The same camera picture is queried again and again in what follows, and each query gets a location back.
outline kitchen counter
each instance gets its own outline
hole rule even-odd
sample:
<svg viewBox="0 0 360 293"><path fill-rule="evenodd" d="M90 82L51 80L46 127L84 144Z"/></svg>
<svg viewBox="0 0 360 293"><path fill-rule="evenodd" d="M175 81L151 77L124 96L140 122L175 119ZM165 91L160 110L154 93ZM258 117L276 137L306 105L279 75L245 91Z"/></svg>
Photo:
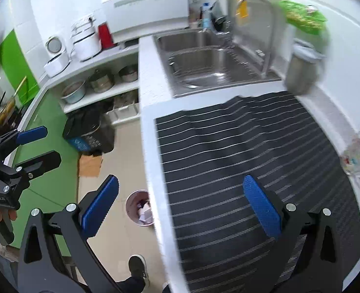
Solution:
<svg viewBox="0 0 360 293"><path fill-rule="evenodd" d="M148 190L155 218L155 230L168 280L173 293L188 291L177 251L175 232L166 195L165 179L158 146L155 119L180 110L193 110L220 104L231 98L258 96L284 91L283 82L242 85L173 99L171 90L152 37L140 39L140 106L141 131ZM354 131L335 104L320 87L297 99L312 114L328 136L336 151L341 153ZM360 209L360 181L350 178ZM360 260L344 280L344 288L360 271Z"/></svg>

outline metal pot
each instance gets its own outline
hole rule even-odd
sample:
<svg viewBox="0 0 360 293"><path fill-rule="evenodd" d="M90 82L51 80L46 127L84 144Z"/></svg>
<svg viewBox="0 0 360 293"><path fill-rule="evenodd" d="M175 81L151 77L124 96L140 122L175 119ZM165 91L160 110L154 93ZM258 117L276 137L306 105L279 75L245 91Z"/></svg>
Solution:
<svg viewBox="0 0 360 293"><path fill-rule="evenodd" d="M75 104L85 96L85 82L74 82L62 91L61 99L67 104Z"/></svg>
<svg viewBox="0 0 360 293"><path fill-rule="evenodd" d="M93 75L90 76L87 81L95 93L103 93L104 91L111 89L114 85L109 74L98 69L95 70Z"/></svg>
<svg viewBox="0 0 360 293"><path fill-rule="evenodd" d="M134 82L138 79L138 64L133 64L122 68L119 76L124 82Z"/></svg>

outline dish drying mat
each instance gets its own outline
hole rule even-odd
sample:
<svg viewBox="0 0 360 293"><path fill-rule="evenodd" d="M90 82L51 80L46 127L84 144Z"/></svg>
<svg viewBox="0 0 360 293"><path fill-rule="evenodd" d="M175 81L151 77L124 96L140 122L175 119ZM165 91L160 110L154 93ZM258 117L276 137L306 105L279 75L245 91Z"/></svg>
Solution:
<svg viewBox="0 0 360 293"><path fill-rule="evenodd" d="M244 196L253 175L284 202L327 207L337 223L346 276L360 258L360 212L339 156L288 92L235 97L155 120L170 209L191 293L243 288L274 243ZM288 278L304 236L280 280Z"/></svg>

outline beige floor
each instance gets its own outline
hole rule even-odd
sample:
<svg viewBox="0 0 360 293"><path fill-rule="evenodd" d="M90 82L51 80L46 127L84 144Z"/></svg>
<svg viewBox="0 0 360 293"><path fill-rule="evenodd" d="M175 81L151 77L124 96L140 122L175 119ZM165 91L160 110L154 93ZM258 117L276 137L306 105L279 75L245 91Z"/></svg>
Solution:
<svg viewBox="0 0 360 293"><path fill-rule="evenodd" d="M137 226L125 214L127 197L147 187L139 121L117 127L115 148L103 156L99 177L80 178L79 200L97 189L108 174L118 178L119 195L97 235L88 240L89 245L115 281L130 276L127 263L132 254L143 255L150 279L150 287L144 292L161 292L166 280L154 228Z"/></svg>

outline shoe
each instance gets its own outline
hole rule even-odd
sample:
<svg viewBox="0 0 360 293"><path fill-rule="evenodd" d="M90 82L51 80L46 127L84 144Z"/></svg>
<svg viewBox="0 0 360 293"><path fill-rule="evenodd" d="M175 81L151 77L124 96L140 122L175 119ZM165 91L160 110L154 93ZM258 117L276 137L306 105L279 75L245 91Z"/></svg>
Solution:
<svg viewBox="0 0 360 293"><path fill-rule="evenodd" d="M141 277L146 286L150 285L146 261L140 254L133 254L129 259L129 270L132 277Z"/></svg>

